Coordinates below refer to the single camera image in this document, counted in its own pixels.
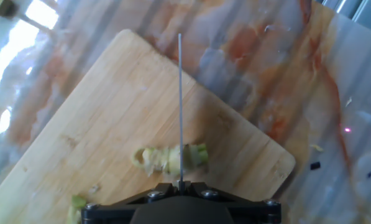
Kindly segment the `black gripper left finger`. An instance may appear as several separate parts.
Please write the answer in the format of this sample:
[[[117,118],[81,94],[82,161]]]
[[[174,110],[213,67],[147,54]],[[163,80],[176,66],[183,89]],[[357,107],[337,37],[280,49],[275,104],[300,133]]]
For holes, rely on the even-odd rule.
[[[81,224],[130,223],[136,210],[142,205],[179,194],[178,188],[173,184],[161,183],[153,189],[110,205],[89,203],[81,209]]]

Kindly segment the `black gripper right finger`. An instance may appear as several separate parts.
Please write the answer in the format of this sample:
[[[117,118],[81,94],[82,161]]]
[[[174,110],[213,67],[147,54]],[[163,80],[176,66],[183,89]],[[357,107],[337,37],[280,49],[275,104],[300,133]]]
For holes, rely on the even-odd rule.
[[[251,201],[204,182],[185,182],[184,195],[222,205],[235,223],[281,223],[281,203],[274,199]]]

